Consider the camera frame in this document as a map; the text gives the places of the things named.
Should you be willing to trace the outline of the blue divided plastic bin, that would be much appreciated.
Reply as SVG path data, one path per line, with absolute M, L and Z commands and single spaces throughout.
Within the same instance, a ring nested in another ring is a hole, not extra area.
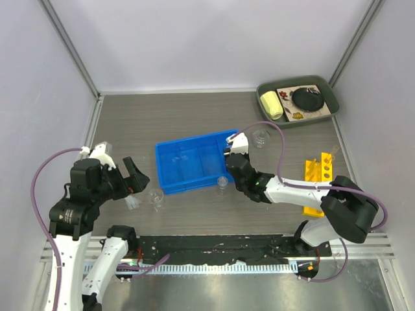
M 155 145 L 160 188 L 166 195 L 215 186 L 220 176 L 233 182 L 226 170 L 226 138 L 237 130 L 187 137 Z

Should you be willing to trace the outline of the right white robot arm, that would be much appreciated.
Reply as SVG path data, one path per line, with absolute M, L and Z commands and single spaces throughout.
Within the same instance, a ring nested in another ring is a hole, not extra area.
M 289 253 L 306 256 L 324 242 L 338 238 L 362 244 L 379 210 L 378 203 L 345 176 L 316 183 L 280 178 L 256 171 L 243 154 L 227 155 L 225 164 L 236 189 L 254 202 L 289 203 L 324 213 L 322 218 L 299 225 L 291 245 L 285 248 Z

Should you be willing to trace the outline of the yellow test tube rack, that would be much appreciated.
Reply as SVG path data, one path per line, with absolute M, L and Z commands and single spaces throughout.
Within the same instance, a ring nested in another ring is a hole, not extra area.
M 320 168 L 311 169 L 309 165 L 312 160 L 306 160 L 304 166 L 304 180 L 312 182 L 332 181 L 333 180 L 333 163 L 328 163 L 328 153 L 322 152 L 320 154 Z M 324 217 L 324 213 L 318 209 L 303 206 L 302 214 L 315 218 Z

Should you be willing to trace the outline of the clear glass test tube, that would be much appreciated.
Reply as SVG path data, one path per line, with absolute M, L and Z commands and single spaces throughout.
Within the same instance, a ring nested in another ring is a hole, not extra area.
M 335 160 L 335 155 L 339 151 L 340 147 L 335 145 L 332 147 L 331 151 L 328 153 L 328 163 L 332 163 Z

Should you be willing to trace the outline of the clear glass flask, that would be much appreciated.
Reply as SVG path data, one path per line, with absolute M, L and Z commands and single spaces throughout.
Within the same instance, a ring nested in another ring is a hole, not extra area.
M 264 148 L 270 140 L 270 134 L 266 130 L 256 130 L 252 134 L 252 139 L 256 148 Z

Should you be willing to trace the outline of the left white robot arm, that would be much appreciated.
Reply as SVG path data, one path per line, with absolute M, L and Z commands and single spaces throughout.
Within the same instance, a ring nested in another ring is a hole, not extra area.
M 102 310 L 102 299 L 121 259 L 132 258 L 139 240 L 133 227 L 113 225 L 101 253 L 87 275 L 86 250 L 100 207 L 109 200 L 120 200 L 145 190 L 149 178 L 130 157 L 123 159 L 129 173 L 123 177 L 117 167 L 96 158 L 81 159 L 70 170 L 65 194 L 49 211 L 49 234 L 53 240 L 54 271 L 46 310 Z

